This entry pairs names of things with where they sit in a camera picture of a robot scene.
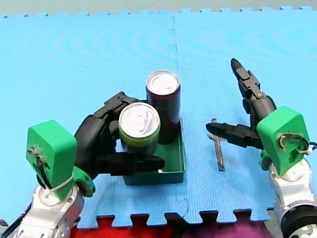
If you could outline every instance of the table surface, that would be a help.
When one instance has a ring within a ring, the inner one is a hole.
[[[33,15],[36,12],[47,12],[49,14],[56,14],[58,12],[66,12],[69,14],[75,14],[78,12],[89,12],[94,14],[96,12],[107,11],[111,13],[127,10],[130,12],[138,12],[142,9],[148,9],[152,12],[166,9],[177,11],[180,8],[189,7],[193,10],[197,10],[202,7],[212,8],[213,10],[219,10],[222,7],[230,7],[234,10],[238,10],[241,7],[252,7],[253,9],[259,9],[261,6],[270,6],[272,8],[279,8],[281,5],[292,5],[294,8],[298,8],[300,5],[310,5],[313,8],[317,8],[317,2],[314,0],[241,0],[239,2],[234,0],[196,0],[196,1],[168,1],[168,0],[137,0],[137,1],[109,1],[109,0],[11,0],[0,1],[0,15],[15,15],[19,13],[26,13]],[[267,227],[272,231],[275,237],[279,238],[280,231],[277,227],[274,217],[270,222],[267,222]]]

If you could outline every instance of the purple fabric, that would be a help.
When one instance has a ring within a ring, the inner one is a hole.
[[[238,213],[237,222],[217,224],[206,219],[202,225],[185,231],[183,238],[273,238],[263,222],[251,222],[248,214]]]

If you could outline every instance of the dark red can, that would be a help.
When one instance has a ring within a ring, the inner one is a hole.
[[[173,72],[152,73],[146,82],[147,100],[160,118],[159,144],[173,142],[180,132],[180,81]]]

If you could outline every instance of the green can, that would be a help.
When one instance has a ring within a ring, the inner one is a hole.
[[[119,116],[123,151],[152,155],[159,143],[159,114],[147,103],[132,103]]]

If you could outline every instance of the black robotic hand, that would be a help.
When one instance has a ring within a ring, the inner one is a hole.
[[[91,179],[98,174],[128,176],[136,172],[157,171],[165,166],[164,160],[157,156],[115,150],[120,113],[129,104],[139,101],[120,92],[93,115],[87,116],[79,126],[75,133],[78,143],[75,166]]]
[[[253,73],[250,70],[246,71],[235,58],[231,60],[231,69],[238,80],[243,97],[243,107],[250,115],[250,126],[208,123],[206,129],[210,133],[226,139],[231,144],[263,149],[257,133],[257,125],[260,120],[276,109],[275,103],[270,96],[260,90],[260,82]]]

